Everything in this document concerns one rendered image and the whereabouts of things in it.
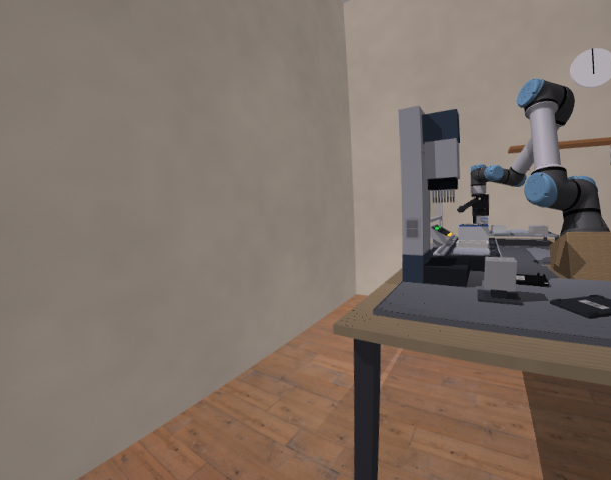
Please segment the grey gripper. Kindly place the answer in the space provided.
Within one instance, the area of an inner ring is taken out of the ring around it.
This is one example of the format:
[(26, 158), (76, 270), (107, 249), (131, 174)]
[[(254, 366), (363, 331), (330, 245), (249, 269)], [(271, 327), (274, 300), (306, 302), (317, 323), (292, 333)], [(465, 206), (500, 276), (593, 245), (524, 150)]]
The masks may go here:
[[(489, 216), (489, 206), (486, 206), (489, 205), (489, 194), (472, 194), (471, 197), (476, 197), (478, 200), (477, 203), (472, 205), (473, 224), (485, 224), (480, 217), (476, 216)], [(478, 198), (481, 198), (481, 200)]]

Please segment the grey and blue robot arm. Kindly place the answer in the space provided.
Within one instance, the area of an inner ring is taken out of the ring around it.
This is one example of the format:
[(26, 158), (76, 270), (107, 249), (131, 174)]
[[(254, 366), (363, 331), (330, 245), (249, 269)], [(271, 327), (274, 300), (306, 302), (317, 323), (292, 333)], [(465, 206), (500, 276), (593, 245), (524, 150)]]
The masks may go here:
[(485, 194), (486, 186), (480, 185), (486, 182), (521, 187), (534, 163), (535, 170), (524, 186), (525, 196), (534, 205), (563, 211), (560, 236), (566, 232), (610, 232), (601, 215), (595, 181), (587, 176), (567, 179), (567, 170), (561, 166), (557, 130), (569, 120), (574, 104), (568, 87), (543, 79), (529, 80), (518, 94), (517, 105), (530, 119), (532, 138), (509, 170), (499, 165), (471, 166), (471, 194)]

